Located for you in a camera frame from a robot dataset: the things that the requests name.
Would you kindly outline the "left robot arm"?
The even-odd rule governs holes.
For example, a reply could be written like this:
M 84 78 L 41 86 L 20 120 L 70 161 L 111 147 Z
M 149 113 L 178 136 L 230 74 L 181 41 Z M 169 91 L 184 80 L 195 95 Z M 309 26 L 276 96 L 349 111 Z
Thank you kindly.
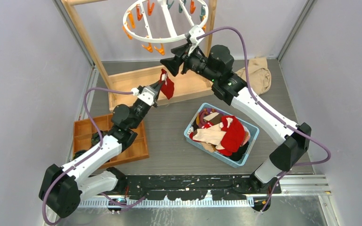
M 137 97 L 132 106 L 120 104 L 113 110 L 112 128 L 104 136 L 98 130 L 99 142 L 78 158 L 57 166 L 52 164 L 46 171 L 39 192 L 42 214 L 48 225 L 46 208 L 50 207 L 60 218 L 71 215 L 79 204 L 95 195 L 111 191 L 120 195 L 126 183 L 116 169 L 108 169 L 99 175 L 92 173 L 113 157 L 129 148 L 137 137 L 134 132 L 151 107 L 157 106 L 160 89 L 165 81 L 139 86 L 128 92 Z

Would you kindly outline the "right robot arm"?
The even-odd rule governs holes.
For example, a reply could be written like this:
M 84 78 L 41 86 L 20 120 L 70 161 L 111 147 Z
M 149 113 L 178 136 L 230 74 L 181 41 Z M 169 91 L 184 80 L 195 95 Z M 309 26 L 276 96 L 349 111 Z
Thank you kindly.
M 263 193 L 269 181 L 282 172 L 289 171 L 309 147 L 311 127 L 285 118 L 264 102 L 247 82 L 232 70 L 234 58 L 224 45 L 211 47 L 208 56 L 199 48 L 192 52 L 190 44 L 171 49 L 173 57 L 160 63 L 173 75 L 191 70 L 213 82 L 211 89 L 226 104 L 243 112 L 272 138 L 277 148 L 250 176 L 250 187 Z

